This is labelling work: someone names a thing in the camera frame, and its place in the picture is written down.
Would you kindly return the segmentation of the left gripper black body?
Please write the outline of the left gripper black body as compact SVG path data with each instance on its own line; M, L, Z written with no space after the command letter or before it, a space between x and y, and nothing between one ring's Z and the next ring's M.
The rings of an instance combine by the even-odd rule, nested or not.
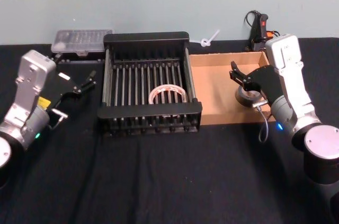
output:
M79 86L68 75L58 73L40 93L39 105L46 112L51 112L66 98L79 95Z

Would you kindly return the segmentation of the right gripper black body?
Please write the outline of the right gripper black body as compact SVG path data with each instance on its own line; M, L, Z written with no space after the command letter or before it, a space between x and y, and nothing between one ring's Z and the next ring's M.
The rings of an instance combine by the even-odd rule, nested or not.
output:
M281 85L278 74L273 66L267 65L260 67L247 75L249 82L256 82L261 86L261 94L272 105L281 97Z

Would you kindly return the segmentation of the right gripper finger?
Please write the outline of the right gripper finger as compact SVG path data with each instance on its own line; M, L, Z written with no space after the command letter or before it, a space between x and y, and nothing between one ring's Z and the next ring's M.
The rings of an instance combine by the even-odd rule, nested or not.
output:
M237 84L247 84L249 82L247 75L245 75L239 70L237 64L234 61L232 61L230 65L231 65L231 70L229 71L230 78Z
M261 86L256 82L242 82L240 83L240 86L244 89L244 91L256 91L261 92Z

